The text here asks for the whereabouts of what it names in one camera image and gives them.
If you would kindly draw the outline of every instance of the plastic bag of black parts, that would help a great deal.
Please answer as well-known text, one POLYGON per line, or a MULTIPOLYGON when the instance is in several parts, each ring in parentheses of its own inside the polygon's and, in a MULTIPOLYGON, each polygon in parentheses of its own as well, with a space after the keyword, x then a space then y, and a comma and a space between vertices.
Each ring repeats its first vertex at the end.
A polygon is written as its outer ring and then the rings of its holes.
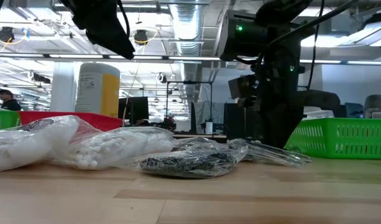
POLYGON ((310 157, 301 153, 278 149, 259 142, 233 139, 228 141, 227 145, 235 150, 248 146, 248 153, 244 161, 280 164, 288 167, 302 167, 306 162, 312 162, 310 157))
POLYGON ((174 177, 213 178, 230 173, 247 150, 247 146, 232 150, 224 144, 207 142, 184 147, 177 152, 136 157, 118 167, 174 177))

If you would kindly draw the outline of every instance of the green plastic basket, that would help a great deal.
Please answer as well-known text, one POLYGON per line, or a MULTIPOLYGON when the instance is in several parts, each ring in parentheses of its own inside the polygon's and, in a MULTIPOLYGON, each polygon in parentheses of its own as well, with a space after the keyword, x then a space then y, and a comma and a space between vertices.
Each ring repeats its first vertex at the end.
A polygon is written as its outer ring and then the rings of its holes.
POLYGON ((15 111, 0 110, 0 130, 20 125, 21 119, 15 111))
POLYGON ((302 121, 285 147, 315 157, 381 159, 381 119, 302 121))

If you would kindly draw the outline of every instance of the white plastic bottle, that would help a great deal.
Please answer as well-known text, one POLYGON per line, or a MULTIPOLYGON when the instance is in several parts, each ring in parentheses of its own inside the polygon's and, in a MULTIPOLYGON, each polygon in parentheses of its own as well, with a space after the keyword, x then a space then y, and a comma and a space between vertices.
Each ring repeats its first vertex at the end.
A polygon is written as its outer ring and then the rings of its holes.
POLYGON ((120 70, 103 63, 84 63, 80 68, 76 112, 117 118, 120 70))

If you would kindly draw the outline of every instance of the wooden table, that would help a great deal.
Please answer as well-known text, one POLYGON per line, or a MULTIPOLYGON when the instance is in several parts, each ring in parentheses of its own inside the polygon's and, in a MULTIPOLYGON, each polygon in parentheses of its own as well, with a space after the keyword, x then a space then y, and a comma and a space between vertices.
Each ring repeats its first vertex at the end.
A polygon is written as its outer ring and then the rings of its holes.
POLYGON ((381 161, 241 163, 185 180, 34 165, 0 173, 0 224, 381 223, 381 161))

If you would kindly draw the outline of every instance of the plastic bag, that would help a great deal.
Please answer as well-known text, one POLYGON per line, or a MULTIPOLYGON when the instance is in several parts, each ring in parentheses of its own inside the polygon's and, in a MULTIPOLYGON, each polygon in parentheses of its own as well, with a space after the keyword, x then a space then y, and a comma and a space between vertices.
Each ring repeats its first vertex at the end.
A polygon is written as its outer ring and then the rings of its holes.
POLYGON ((174 140, 173 133, 158 127, 128 127, 117 128, 112 132, 119 133, 120 131, 130 131, 132 133, 141 133, 147 136, 147 144, 145 152, 169 152, 174 147, 172 141, 174 140))
POLYGON ((228 174, 247 154, 247 146, 232 150, 215 142, 195 144, 182 151, 149 154, 117 167, 184 178, 212 178, 228 174))
POLYGON ((286 151, 259 142, 233 139, 228 141, 227 145, 235 150, 248 146, 248 153, 244 157, 245 161, 268 162, 289 167, 302 167, 306 162, 312 162, 310 157, 301 153, 286 151))
POLYGON ((94 135, 75 136, 70 145, 55 151, 53 164, 77 169, 107 169, 128 158, 173 148, 172 133, 160 128, 118 128, 94 135))
POLYGON ((48 159, 53 148, 68 145, 81 125, 89 124, 62 116, 0 130, 0 171, 48 159))
POLYGON ((188 149, 190 146, 194 146, 196 144, 201 144, 201 143, 208 143, 208 142, 217 143, 216 141, 213 141, 207 138, 202 138, 202 137, 178 139, 175 141, 174 143, 175 147, 172 149, 172 151, 173 152, 182 151, 182 150, 188 149))

